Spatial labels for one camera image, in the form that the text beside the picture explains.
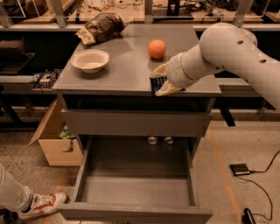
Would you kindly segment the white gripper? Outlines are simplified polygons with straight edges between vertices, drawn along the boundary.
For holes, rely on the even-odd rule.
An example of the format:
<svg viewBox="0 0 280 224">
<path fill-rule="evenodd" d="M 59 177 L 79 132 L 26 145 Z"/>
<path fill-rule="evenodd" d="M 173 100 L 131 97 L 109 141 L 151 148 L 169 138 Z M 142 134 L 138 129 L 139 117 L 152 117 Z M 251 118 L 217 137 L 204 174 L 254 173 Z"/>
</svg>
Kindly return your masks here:
<svg viewBox="0 0 280 224">
<path fill-rule="evenodd" d="M 171 57 L 168 63 L 161 64 L 151 72 L 152 78 L 157 78 L 166 75 L 168 77 L 168 80 L 155 93 L 155 96 L 170 95 L 180 91 L 181 88 L 188 88 L 194 83 L 194 80 L 189 78 L 183 70 L 181 62 L 182 56 L 183 54 L 179 53 Z"/>
</svg>

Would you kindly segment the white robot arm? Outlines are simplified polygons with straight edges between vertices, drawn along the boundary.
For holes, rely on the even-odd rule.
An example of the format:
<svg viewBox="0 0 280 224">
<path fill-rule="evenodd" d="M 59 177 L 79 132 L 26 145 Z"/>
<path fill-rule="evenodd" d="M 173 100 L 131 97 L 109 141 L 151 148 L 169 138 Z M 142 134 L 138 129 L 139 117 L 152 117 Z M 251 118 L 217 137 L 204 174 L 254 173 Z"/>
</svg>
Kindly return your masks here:
<svg viewBox="0 0 280 224">
<path fill-rule="evenodd" d="M 157 96 L 165 96 L 189 88 L 201 78 L 220 71 L 241 77 L 270 105 L 280 110 L 280 61 L 258 49 L 254 34 L 232 24 L 210 25 L 196 46 L 171 57 L 151 76 L 167 78 L 156 92 Z"/>
</svg>

